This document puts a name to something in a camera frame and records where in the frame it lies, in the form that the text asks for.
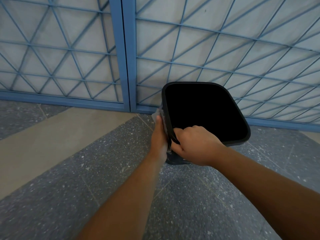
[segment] blue metal grille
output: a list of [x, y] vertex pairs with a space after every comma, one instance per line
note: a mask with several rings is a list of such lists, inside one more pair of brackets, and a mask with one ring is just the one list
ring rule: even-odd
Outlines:
[[[19, 4], [22, 12], [29, 7], [25, 13], [35, 16], [32, 32], [14, 15]], [[0, 9], [1, 22], [8, 22], [1, 33], [16, 34], [7, 39], [0, 35], [0, 98], [129, 111], [121, 0], [0, 0]], [[66, 27], [66, 12], [87, 23], [81, 19]], [[82, 41], [87, 34], [102, 42]], [[61, 39], [46, 44], [52, 35]], [[17, 50], [24, 51], [22, 59], [10, 58]]]
[[319, 0], [125, 0], [123, 10], [131, 110], [154, 111], [168, 82], [206, 81], [253, 124], [320, 131]]

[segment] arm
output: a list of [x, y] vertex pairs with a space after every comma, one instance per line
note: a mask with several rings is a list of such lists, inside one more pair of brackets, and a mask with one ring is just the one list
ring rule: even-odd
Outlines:
[[142, 238], [167, 148], [163, 123], [158, 116], [150, 152], [85, 225], [78, 240]]
[[175, 128], [171, 148], [194, 164], [211, 166], [233, 183], [282, 239], [320, 239], [320, 194], [256, 163], [200, 126]]

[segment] trash can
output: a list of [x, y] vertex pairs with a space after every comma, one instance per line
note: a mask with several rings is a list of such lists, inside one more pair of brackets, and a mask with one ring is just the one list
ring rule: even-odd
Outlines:
[[[171, 140], [179, 143], [174, 128], [203, 126], [226, 146], [245, 143], [250, 127], [227, 89], [212, 82], [170, 82], [162, 88], [162, 109]], [[187, 164], [173, 151], [167, 163]]]

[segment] hand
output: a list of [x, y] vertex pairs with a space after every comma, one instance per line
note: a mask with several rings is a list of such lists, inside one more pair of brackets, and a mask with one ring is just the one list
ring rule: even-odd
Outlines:
[[219, 139], [202, 126], [174, 128], [180, 145], [172, 141], [171, 149], [184, 159], [200, 166], [212, 166], [212, 161], [225, 148]]
[[163, 122], [160, 115], [157, 116], [155, 128], [151, 137], [151, 148], [149, 154], [160, 160], [163, 164], [167, 159], [168, 142]]

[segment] blue metal frame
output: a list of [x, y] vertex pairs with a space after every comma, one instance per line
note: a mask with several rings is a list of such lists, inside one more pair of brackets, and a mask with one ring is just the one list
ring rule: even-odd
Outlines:
[[[229, 78], [226, 80], [225, 84], [226, 85], [228, 83], [228, 81], [230, 80], [231, 76], [233, 74], [239, 74], [239, 75], [244, 75], [244, 76], [250, 76], [253, 78], [250, 78], [238, 85], [235, 85], [233, 87], [227, 88], [227, 89], [231, 89], [234, 88], [236, 86], [242, 85], [244, 83], [250, 82], [252, 80], [255, 80], [254, 85], [252, 87], [250, 87], [250, 89], [248, 91], [245, 91], [244, 95], [241, 97], [234, 97], [235, 101], [237, 103], [239, 103], [239, 101], [244, 100], [244, 101], [253, 101], [256, 103], [253, 103], [250, 106], [247, 106], [243, 109], [247, 109], [250, 107], [254, 107], [254, 106], [258, 106], [259, 108], [263, 105], [263, 104], [274, 104], [275, 108], [272, 109], [268, 109], [265, 111], [261, 111], [256, 113], [256, 111], [258, 109], [255, 109], [250, 116], [247, 116], [246, 119], [249, 122], [249, 124], [251, 125], [263, 125], [263, 126], [271, 126], [271, 127], [278, 127], [278, 128], [287, 128], [287, 129], [299, 129], [299, 130], [306, 130], [306, 131], [317, 131], [320, 132], [320, 125], [316, 125], [316, 124], [312, 124], [314, 122], [318, 122], [320, 120], [320, 104], [311, 106], [311, 107], [303, 107], [303, 106], [297, 106], [296, 103], [301, 102], [301, 101], [306, 101], [312, 98], [316, 98], [316, 97], [320, 97], [320, 95], [315, 95], [315, 96], [311, 96], [306, 98], [305, 96], [310, 93], [311, 91], [313, 91], [315, 88], [320, 87], [320, 83], [319, 84], [310, 84], [310, 83], [306, 83], [306, 82], [302, 82], [297, 81], [298, 78], [313, 74], [315, 72], [319, 72], [320, 69], [315, 70], [313, 72], [309, 72], [306, 74], [303, 74], [305, 71], [307, 71], [311, 65], [313, 65], [315, 62], [317, 62], [320, 59], [320, 50], [315, 50], [315, 49], [308, 49], [308, 48], [304, 48], [304, 47], [300, 47], [298, 44], [308, 40], [318, 34], [320, 34], [320, 31], [315, 32], [313, 34], [308, 34], [308, 32], [310, 31], [310, 29], [320, 20], [320, 17], [315, 20], [313, 22], [313, 24], [311, 24], [307, 30], [302, 34], [302, 36], [300, 36], [298, 38], [298, 40], [296, 40], [295, 42], [291, 43], [291, 44], [285, 44], [285, 43], [279, 43], [279, 42], [274, 42], [274, 41], [269, 41], [269, 40], [265, 40], [263, 39], [264, 36], [266, 36], [267, 34], [275, 31], [276, 29], [282, 27], [283, 25], [297, 19], [298, 17], [314, 10], [315, 8], [320, 6], [320, 1], [318, 3], [316, 3], [313, 7], [308, 8], [305, 11], [302, 11], [300, 13], [297, 13], [295, 16], [291, 17], [290, 19], [283, 21], [282, 23], [276, 25], [275, 27], [268, 29], [269, 24], [271, 23], [271, 21], [274, 19], [274, 17], [277, 15], [277, 13], [279, 11], [281, 11], [281, 8], [283, 6], [283, 4], [287, 1], [287, 0], [282, 0], [282, 2], [280, 3], [280, 5], [278, 6], [278, 8], [276, 9], [276, 11], [273, 13], [271, 19], [268, 21], [268, 23], [265, 25], [265, 27], [263, 28], [262, 32], [257, 36], [257, 37], [247, 37], [247, 36], [243, 36], [243, 35], [238, 35], [238, 34], [234, 34], [234, 33], [229, 33], [229, 32], [225, 32], [224, 29], [228, 26], [230, 26], [231, 24], [237, 22], [238, 20], [240, 20], [241, 18], [243, 18], [244, 16], [246, 16], [248, 13], [252, 12], [253, 10], [255, 10], [256, 8], [260, 7], [261, 5], [263, 5], [264, 3], [267, 3], [269, 0], [261, 0], [258, 4], [256, 4], [254, 7], [250, 8], [249, 10], [247, 10], [246, 12], [240, 14], [237, 18], [233, 19], [232, 21], [226, 23], [228, 15], [233, 7], [233, 4], [235, 2], [235, 0], [233, 0], [233, 2], [230, 5], [230, 8], [226, 14], [226, 17], [224, 19], [224, 22], [222, 24], [222, 26], [220, 27], [220, 29], [218, 30], [211, 30], [211, 29], [207, 29], [207, 28], [202, 28], [202, 27], [197, 27], [197, 26], [193, 26], [193, 25], [187, 25], [185, 24], [185, 21], [187, 19], [189, 19], [193, 14], [195, 14], [201, 7], [203, 7], [204, 5], [206, 5], [209, 1], [211, 0], [206, 0], [204, 1], [202, 4], [200, 4], [191, 14], [189, 14], [187, 17], [184, 17], [184, 11], [182, 14], [182, 18], [180, 23], [173, 23], [173, 22], [167, 22], [167, 21], [161, 21], [161, 20], [153, 20], [153, 19], [149, 19], [149, 18], [143, 18], [143, 17], [139, 17], [139, 14], [141, 13], [142, 10], [146, 9], [152, 2], [154, 2], [154, 0], [149, 0], [146, 2], [146, 4], [140, 9], [137, 10], [136, 12], [136, 7], [135, 7], [135, 0], [122, 0], [122, 8], [123, 8], [123, 21], [124, 21], [124, 31], [125, 31], [125, 43], [126, 43], [126, 55], [127, 55], [127, 68], [128, 68], [128, 82], [129, 82], [129, 91], [130, 91], [130, 106], [131, 106], [131, 111], [132, 112], [137, 112], [137, 113], [153, 113], [156, 109], [156, 105], [152, 105], [152, 104], [144, 104], [143, 102], [154, 96], [155, 94], [157, 94], [158, 92], [161, 91], [161, 87], [155, 87], [155, 86], [150, 86], [150, 85], [146, 85], [144, 82], [149, 79], [151, 76], [153, 76], [155, 73], [157, 73], [158, 71], [162, 70], [163, 68], [165, 68], [166, 66], [172, 66], [172, 64], [177, 64], [177, 65], [182, 65], [182, 66], [188, 66], [188, 67], [194, 67], [193, 70], [187, 72], [186, 74], [184, 74], [183, 76], [179, 77], [178, 79], [176, 79], [176, 81], [184, 78], [185, 76], [191, 74], [192, 72], [200, 69], [200, 74], [198, 76], [198, 79], [201, 75], [201, 72], [203, 69], [209, 69], [209, 70], [214, 70], [214, 71], [219, 71], [219, 72], [223, 72], [222, 75], [212, 79], [211, 81], [214, 82], [215, 80], [218, 80], [219, 78], [221, 78], [222, 76], [225, 76], [227, 74], [230, 74]], [[140, 54], [137, 54], [136, 51], [136, 21], [137, 20], [141, 20], [144, 22], [153, 22], [153, 23], [161, 23], [161, 24], [169, 24], [172, 25], [173, 28], [171, 28], [169, 31], [167, 31], [165, 34], [163, 34], [160, 38], [158, 38], [157, 40], [155, 40], [151, 45], [149, 45], [145, 50], [143, 50]], [[168, 36], [171, 32], [173, 32], [174, 30], [178, 29], [178, 35], [177, 35], [177, 40], [176, 40], [176, 45], [179, 39], [179, 32], [181, 27], [186, 27], [186, 28], [192, 28], [192, 29], [197, 29], [197, 30], [204, 30], [204, 31], [209, 31], [210, 34], [208, 36], [206, 36], [205, 38], [203, 38], [201, 41], [199, 41], [198, 43], [194, 44], [192, 47], [186, 49], [185, 51], [183, 51], [181, 54], [179, 54], [178, 56], [175, 56], [175, 49], [173, 52], [173, 56], [172, 59], [170, 61], [165, 61], [165, 60], [160, 60], [160, 59], [154, 59], [154, 58], [148, 58], [148, 57], [144, 57], [143, 55], [150, 50], [153, 46], [155, 46], [157, 43], [159, 43], [163, 38], [165, 38], [166, 36]], [[239, 45], [238, 47], [229, 50], [211, 60], [208, 60], [214, 45], [216, 44], [216, 41], [219, 38], [219, 35], [223, 34], [223, 35], [227, 35], [227, 36], [233, 36], [233, 37], [238, 37], [238, 38], [243, 38], [248, 40], [247, 42]], [[208, 40], [209, 38], [213, 37], [214, 35], [216, 35], [217, 37], [214, 40], [214, 43], [212, 45], [211, 51], [209, 52], [209, 55], [207, 56], [204, 64], [202, 65], [191, 65], [191, 64], [184, 64], [184, 63], [179, 63], [176, 62], [175, 60], [178, 59], [179, 57], [181, 57], [183, 54], [185, 54], [186, 52], [190, 51], [191, 49], [193, 49], [194, 47], [196, 47], [197, 45], [205, 42], [206, 40]], [[243, 61], [245, 59], [245, 57], [248, 55], [248, 53], [251, 51], [251, 49], [253, 48], [253, 46], [256, 44], [256, 42], [261, 42], [261, 43], [265, 43], [265, 44], [275, 44], [275, 45], [279, 45], [282, 46], [281, 48], [279, 48], [276, 51], [273, 51], [269, 54], [266, 54], [262, 57], [259, 57], [253, 61], [247, 62], [245, 64], [243, 64]], [[206, 65], [208, 65], [209, 63], [218, 60], [224, 56], [226, 56], [227, 54], [240, 49], [248, 44], [251, 44], [250, 47], [247, 49], [247, 51], [245, 52], [244, 56], [242, 57], [242, 59], [240, 60], [240, 62], [238, 63], [238, 65], [235, 67], [235, 69], [233, 70], [223, 70], [223, 69], [218, 69], [218, 68], [210, 68], [210, 67], [206, 67]], [[274, 69], [274, 67], [276, 66], [276, 64], [279, 63], [279, 61], [291, 50], [291, 49], [297, 49], [297, 50], [302, 50], [302, 51], [309, 51], [311, 54], [306, 57], [306, 58], [302, 58], [298, 61], [292, 62], [290, 64], [287, 65], [283, 65], [282, 67], [276, 68]], [[262, 60], [268, 56], [274, 55], [278, 52], [284, 51], [284, 54], [270, 67], [270, 69], [268, 69], [267, 72], [264, 72], [263, 74], [249, 74], [249, 73], [244, 73], [244, 72], [239, 72], [238, 70], [248, 66], [250, 64], [253, 64], [254, 62], [257, 62], [259, 60]], [[291, 65], [297, 64], [299, 62], [302, 62], [304, 60], [307, 60], [309, 58], [314, 57], [314, 60], [312, 61], [312, 63], [310, 65], [308, 65], [305, 69], [303, 69], [301, 72], [299, 72], [295, 77], [290, 78], [290, 79], [278, 79], [275, 77], [270, 77], [268, 76], [268, 74], [275, 72], [277, 70], [283, 69], [285, 67], [289, 67]], [[158, 69], [154, 70], [152, 73], [150, 73], [149, 75], [147, 75], [144, 79], [142, 79], [140, 82], [137, 82], [137, 59], [144, 59], [144, 60], [153, 60], [153, 61], [157, 61], [157, 62], [162, 62], [163, 65], [160, 66]], [[261, 89], [257, 92], [251, 92], [250, 91], [262, 80], [262, 79], [268, 79], [268, 80], [274, 80], [274, 81], [278, 81], [276, 83], [276, 85], [270, 85], [264, 89]], [[295, 92], [299, 92], [299, 91], [303, 91], [305, 90], [306, 92], [300, 96], [298, 99], [296, 99], [295, 101], [289, 103], [289, 104], [281, 104], [281, 103], [275, 103], [272, 100], [276, 99], [276, 98], [280, 98], [282, 96], [288, 95], [289, 93], [285, 93], [282, 95], [278, 95], [278, 93], [285, 88], [288, 84], [300, 84], [303, 85], [303, 88], [300, 89], [296, 89], [292, 92], [290, 92], [290, 94], [295, 93]], [[248, 96], [258, 93], [258, 92], [262, 92], [266, 89], [278, 86], [280, 84], [283, 84], [283, 86], [281, 86], [281, 88], [274, 93], [271, 97], [269, 97], [268, 99], [264, 100], [264, 101], [260, 101], [260, 100], [254, 100], [254, 99], [249, 99]], [[149, 87], [149, 88], [155, 88], [157, 89], [157, 91], [155, 91], [153, 94], [151, 94], [150, 96], [142, 99], [141, 101], [137, 101], [137, 86], [144, 86], [144, 87]], [[300, 114], [298, 114], [297, 116], [295, 116], [293, 119], [291, 119], [290, 121], [280, 121], [280, 120], [276, 120], [275, 118], [277, 118], [277, 115], [283, 111], [284, 109], [288, 108], [288, 107], [294, 107], [296, 108], [296, 110], [290, 112], [290, 113], [286, 113], [286, 114], [281, 114], [281, 116], [283, 115], [288, 115], [288, 114], [292, 114], [292, 113], [297, 113], [299, 111], [301, 111]], [[275, 113], [272, 117], [268, 118], [268, 119], [264, 119], [264, 118], [257, 118], [255, 116], [262, 114], [262, 113], [266, 113], [268, 111], [276, 111], [277, 113]], [[306, 112], [313, 110], [315, 113], [312, 113], [308, 116], [303, 116]], [[299, 119], [303, 119], [303, 118], [308, 118], [308, 117], [312, 117], [314, 118], [314, 116], [319, 115], [318, 118], [316, 119], [312, 119], [311, 121], [309, 121], [308, 123], [298, 123], [298, 122], [294, 122], [296, 120]]]
[[[9, 10], [6, 8], [6, 5], [4, 4], [5, 0], [0, 0], [0, 5], [3, 7], [5, 10], [6, 14], [10, 17], [10, 19], [13, 21], [14, 25], [17, 27], [18, 31], [24, 38], [25, 42], [15, 42], [11, 40], [0, 40], [0, 43], [7, 43], [7, 44], [17, 44], [17, 45], [26, 45], [27, 49], [26, 52], [22, 58], [22, 61], [20, 63], [20, 66], [18, 69], [16, 69], [7, 59], [6, 57], [0, 52], [0, 56], [4, 58], [4, 60], [13, 68], [14, 72], [12, 71], [6, 71], [6, 70], [0, 70], [1, 73], [14, 73], [16, 74], [13, 83], [11, 84], [10, 87], [6, 87], [3, 83], [0, 82], [0, 84], [6, 88], [7, 90], [0, 90], [0, 99], [3, 100], [16, 100], [16, 101], [26, 101], [26, 102], [37, 102], [37, 103], [48, 103], [48, 104], [57, 104], [57, 105], [66, 105], [66, 106], [78, 106], [78, 107], [85, 107], [85, 108], [96, 108], [96, 109], [111, 109], [111, 110], [119, 110], [119, 111], [130, 111], [130, 99], [129, 99], [129, 89], [128, 89], [128, 76], [127, 76], [127, 69], [126, 69], [126, 50], [125, 50], [125, 40], [124, 40], [124, 30], [123, 30], [123, 20], [122, 20], [122, 7], [121, 7], [121, 0], [108, 0], [106, 3], [101, 4], [100, 0], [97, 0], [98, 3], [98, 10], [92, 10], [88, 8], [79, 8], [79, 7], [71, 7], [71, 6], [65, 6], [65, 5], [59, 5], [54, 3], [55, 0], [48, 0], [48, 2], [40, 2], [40, 1], [33, 1], [33, 0], [10, 0], [14, 2], [22, 2], [22, 3], [31, 3], [34, 5], [43, 5], [47, 6], [46, 11], [44, 15], [42, 16], [40, 22], [38, 23], [33, 35], [31, 36], [31, 39], [28, 40], [24, 33], [22, 32], [21, 28], [19, 25], [15, 22], [14, 18], [12, 17], [11, 13]], [[105, 8], [110, 5], [110, 10], [112, 11], [112, 24], [113, 24], [113, 32], [114, 32], [114, 40], [115, 40], [115, 45], [113, 47], [108, 47], [107, 44], [107, 38], [106, 38], [106, 30], [104, 27], [104, 19], [103, 15], [110, 15], [110, 12], [104, 11]], [[78, 11], [84, 11], [84, 12], [94, 12], [96, 13], [94, 17], [88, 22], [88, 24], [85, 26], [84, 30], [79, 34], [79, 36], [75, 39], [75, 41], [72, 44], [68, 43], [68, 40], [65, 35], [65, 31], [63, 30], [63, 27], [59, 21], [59, 18], [56, 14], [56, 9], [57, 8], [64, 8], [64, 9], [71, 9], [71, 10], [78, 10]], [[66, 42], [65, 47], [54, 47], [54, 46], [49, 46], [49, 45], [39, 45], [39, 44], [34, 44], [33, 40], [34, 37], [36, 36], [39, 28], [42, 25], [43, 20], [45, 19], [46, 15], [48, 14], [49, 11], [52, 11], [54, 14], [54, 17], [58, 23], [58, 26], [61, 30], [61, 33], [64, 37], [64, 40]], [[88, 29], [92, 26], [94, 21], [100, 18], [101, 23], [102, 23], [102, 30], [104, 33], [104, 42], [106, 46], [106, 52], [96, 52], [96, 51], [88, 51], [88, 50], [81, 50], [81, 49], [75, 49], [75, 45], [79, 42], [79, 40], [82, 38], [82, 36], [88, 31]], [[51, 73], [49, 69], [46, 67], [46, 65], [43, 63], [41, 58], [38, 56], [37, 52], [35, 51], [34, 47], [42, 47], [42, 48], [49, 48], [49, 49], [58, 49], [58, 50], [64, 50], [66, 51], [65, 55], [63, 58], [60, 60], [59, 64], [57, 67], [53, 70]], [[31, 49], [42, 66], [45, 68], [46, 72], [48, 73], [47, 75], [38, 75], [38, 74], [30, 74], [30, 73], [24, 73], [21, 72], [21, 68], [23, 67], [23, 64], [25, 62], [25, 58], [27, 55], [27, 52]], [[86, 74], [83, 75], [80, 67], [77, 63], [77, 60], [74, 57], [73, 52], [84, 52], [84, 53], [93, 53], [93, 54], [102, 54], [103, 57], [98, 61], [97, 64], [93, 66], [93, 68]], [[74, 79], [74, 78], [68, 78], [68, 77], [58, 77], [56, 76], [56, 73], [58, 72], [59, 68], [63, 64], [64, 60], [71, 55], [77, 70], [79, 72], [79, 75], [81, 79]], [[116, 56], [117, 61], [118, 61], [118, 68], [119, 68], [119, 77], [115, 78], [114, 77], [114, 72], [112, 70], [112, 65], [110, 61], [110, 56]], [[111, 71], [111, 76], [112, 76], [112, 82], [106, 82], [106, 81], [98, 81], [98, 80], [88, 80], [87, 77], [91, 74], [91, 72], [94, 71], [95, 68], [104, 60], [108, 59], [109, 65], [110, 65], [110, 71]], [[38, 76], [38, 77], [47, 77], [47, 80], [45, 84], [42, 86], [39, 91], [37, 91], [30, 82], [25, 78], [25, 76], [30, 75], [30, 76]], [[14, 85], [15, 82], [17, 81], [17, 78], [21, 77], [33, 90], [34, 94], [29, 94], [29, 93], [24, 93], [24, 92], [17, 92], [14, 91]], [[59, 86], [59, 83], [56, 81], [56, 79], [66, 79], [66, 80], [76, 80], [79, 81], [68, 93], [65, 93], [63, 89]], [[48, 96], [42, 94], [43, 89], [45, 86], [49, 83], [50, 80], [53, 80], [54, 83], [58, 86], [59, 90], [63, 94], [63, 96]], [[98, 92], [96, 95], [92, 95], [90, 93], [90, 90], [88, 88], [87, 82], [95, 82], [95, 83], [100, 83], [100, 84], [106, 84], [106, 87], [102, 89], [100, 92]], [[72, 98], [70, 97], [70, 94], [80, 85], [84, 84], [86, 87], [86, 90], [90, 96], [90, 99], [82, 99], [82, 98]], [[119, 102], [118, 98], [118, 93], [116, 89], [116, 85], [121, 85], [122, 89], [122, 99], [123, 102]], [[107, 88], [110, 86], [114, 87], [114, 91], [116, 94], [116, 99], [117, 101], [101, 101], [97, 100], [96, 97], [104, 92]]]

